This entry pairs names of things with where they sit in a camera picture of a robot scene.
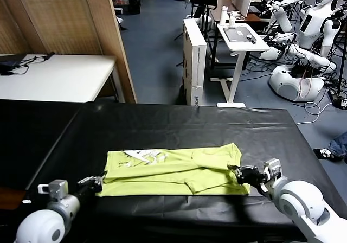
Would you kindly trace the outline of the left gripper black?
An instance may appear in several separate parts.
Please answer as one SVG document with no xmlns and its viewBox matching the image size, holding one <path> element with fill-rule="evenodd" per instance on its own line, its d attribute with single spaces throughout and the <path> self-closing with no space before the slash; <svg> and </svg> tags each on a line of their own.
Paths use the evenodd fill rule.
<svg viewBox="0 0 347 243">
<path fill-rule="evenodd" d="M 102 185 L 106 172 L 102 172 L 98 176 L 88 176 L 78 181 L 78 199 L 87 200 L 96 193 L 102 191 Z"/>
</svg>

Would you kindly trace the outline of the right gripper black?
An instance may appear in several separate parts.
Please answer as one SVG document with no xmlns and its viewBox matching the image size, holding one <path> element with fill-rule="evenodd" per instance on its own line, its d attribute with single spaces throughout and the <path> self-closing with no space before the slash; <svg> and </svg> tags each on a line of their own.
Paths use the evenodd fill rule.
<svg viewBox="0 0 347 243">
<path fill-rule="evenodd" d="M 261 173 L 257 166 L 254 165 L 230 165 L 228 169 L 234 172 L 238 184 L 249 184 L 250 186 L 261 189 L 261 185 L 268 181 L 268 176 Z"/>
</svg>

